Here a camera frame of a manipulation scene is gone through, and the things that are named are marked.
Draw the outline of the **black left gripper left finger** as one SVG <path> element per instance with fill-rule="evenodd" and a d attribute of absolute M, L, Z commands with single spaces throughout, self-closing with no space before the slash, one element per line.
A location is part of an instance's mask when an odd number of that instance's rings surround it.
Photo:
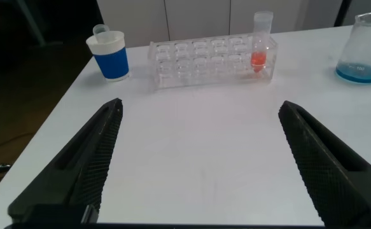
<path fill-rule="evenodd" d="M 13 224 L 95 223 L 122 118 L 121 99 L 103 104 L 9 205 Z"/>

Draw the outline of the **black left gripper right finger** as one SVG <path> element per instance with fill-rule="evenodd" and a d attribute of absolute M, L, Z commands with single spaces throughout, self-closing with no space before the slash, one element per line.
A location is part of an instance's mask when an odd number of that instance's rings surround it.
<path fill-rule="evenodd" d="M 327 227 L 371 227 L 371 165 L 303 107 L 278 112 L 307 192 Z"/>

